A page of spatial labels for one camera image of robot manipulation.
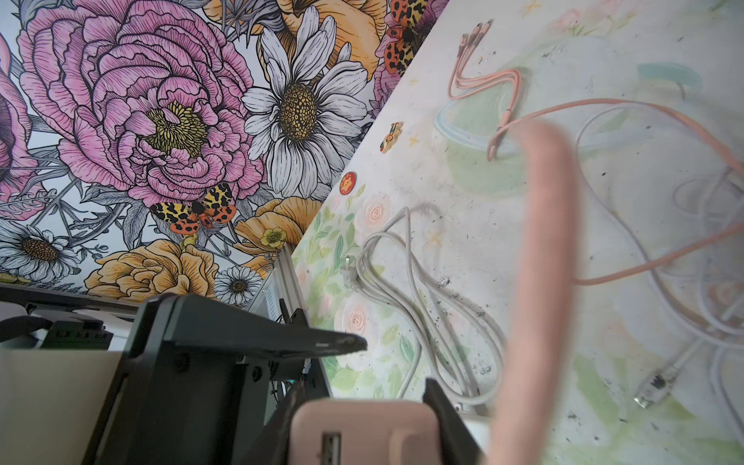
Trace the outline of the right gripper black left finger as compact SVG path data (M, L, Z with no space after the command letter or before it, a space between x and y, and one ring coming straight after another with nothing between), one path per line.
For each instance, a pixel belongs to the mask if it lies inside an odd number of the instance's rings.
M267 425L247 453L238 461L240 465L285 465L288 463L289 440L292 420L305 402L304 383L290 388L279 402Z

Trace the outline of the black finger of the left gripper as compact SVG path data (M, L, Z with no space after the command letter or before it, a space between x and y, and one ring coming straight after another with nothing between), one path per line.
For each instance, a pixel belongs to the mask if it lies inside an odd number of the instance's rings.
M281 324L202 296L151 298L139 308L83 462L238 464L276 409L269 388L277 366L366 347L352 333ZM298 382L304 403L329 393L319 375Z

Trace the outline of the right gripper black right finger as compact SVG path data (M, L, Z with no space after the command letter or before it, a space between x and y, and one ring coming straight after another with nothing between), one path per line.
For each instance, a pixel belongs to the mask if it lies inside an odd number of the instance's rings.
M422 401L433 410L439 422L443 463L478 464L482 450L436 380L431 378L425 380Z

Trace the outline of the pink brown USB charger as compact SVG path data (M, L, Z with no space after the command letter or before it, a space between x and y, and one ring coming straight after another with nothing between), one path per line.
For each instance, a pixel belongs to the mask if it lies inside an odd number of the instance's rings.
M442 464L439 420L412 401L310 401L292 420L287 462Z

